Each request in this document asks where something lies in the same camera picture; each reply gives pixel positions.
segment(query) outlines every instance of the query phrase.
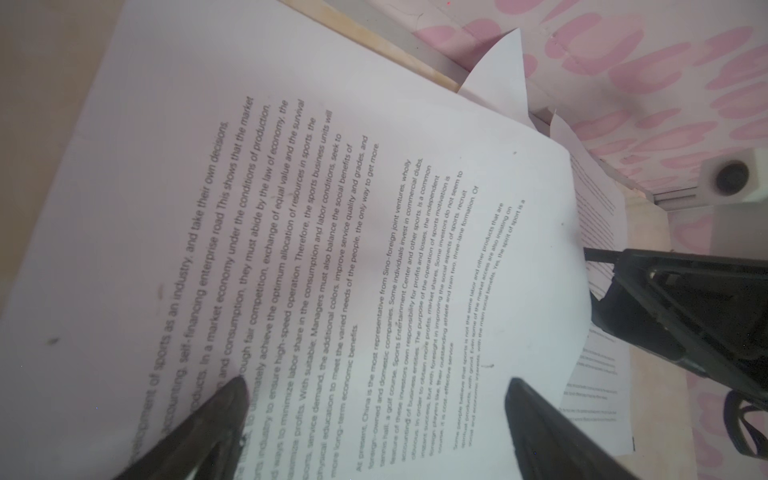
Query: pink patterned fabric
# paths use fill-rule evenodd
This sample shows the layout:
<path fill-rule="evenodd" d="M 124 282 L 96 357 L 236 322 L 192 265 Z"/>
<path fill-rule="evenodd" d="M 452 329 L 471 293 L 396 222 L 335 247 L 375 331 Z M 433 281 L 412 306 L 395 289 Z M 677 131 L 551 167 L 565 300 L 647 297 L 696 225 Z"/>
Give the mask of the pink patterned fabric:
<path fill-rule="evenodd" d="M 654 193 L 706 155 L 768 147 L 765 0 L 368 0 L 471 69 L 522 29 L 528 105 Z"/>

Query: black metal bar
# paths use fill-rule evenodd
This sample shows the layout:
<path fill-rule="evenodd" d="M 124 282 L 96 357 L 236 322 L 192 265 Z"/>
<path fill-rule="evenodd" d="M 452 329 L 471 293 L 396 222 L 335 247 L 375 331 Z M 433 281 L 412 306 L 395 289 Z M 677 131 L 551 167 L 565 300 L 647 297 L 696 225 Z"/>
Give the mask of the black metal bar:
<path fill-rule="evenodd" d="M 588 262 L 616 263 L 621 252 L 600 250 L 599 248 L 584 248 L 584 258 Z"/>

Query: printed page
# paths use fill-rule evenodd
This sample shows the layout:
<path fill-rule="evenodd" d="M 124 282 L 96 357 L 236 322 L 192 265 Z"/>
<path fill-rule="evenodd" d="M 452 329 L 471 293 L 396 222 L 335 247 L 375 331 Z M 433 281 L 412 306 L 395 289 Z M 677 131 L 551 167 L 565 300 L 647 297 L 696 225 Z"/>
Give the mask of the printed page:
<path fill-rule="evenodd" d="M 627 248 L 624 195 L 557 115 L 552 118 L 550 136 L 571 152 L 584 246 Z M 587 269 L 590 290 L 600 299 L 611 285 L 613 268 L 606 263 L 588 262 Z M 606 452 L 632 453 L 630 387 L 629 345 L 593 325 L 560 410 Z"/>
<path fill-rule="evenodd" d="M 0 323 L 8 478 L 218 388 L 238 478 L 514 478 L 590 324 L 568 152 L 278 2 L 128 0 Z"/>
<path fill-rule="evenodd" d="M 483 107 L 534 128 L 528 116 L 528 93 L 520 29 L 516 28 L 483 55 L 458 94 Z"/>

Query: tabletop surface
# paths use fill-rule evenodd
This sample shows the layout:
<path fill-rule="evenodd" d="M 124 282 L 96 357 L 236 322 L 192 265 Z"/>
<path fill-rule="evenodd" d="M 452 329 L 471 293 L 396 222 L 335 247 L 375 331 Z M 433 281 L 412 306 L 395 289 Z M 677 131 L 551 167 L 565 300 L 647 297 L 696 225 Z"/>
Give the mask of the tabletop surface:
<path fill-rule="evenodd" d="M 347 38 L 453 91 L 459 85 L 322 0 L 285 3 Z M 0 4 L 0 309 L 21 264 L 58 162 L 123 0 L 25 0 Z M 667 214 L 627 197 L 629 246 L 670 249 Z M 643 480 L 697 477 L 682 369 L 632 347 L 635 453 L 619 461 Z"/>

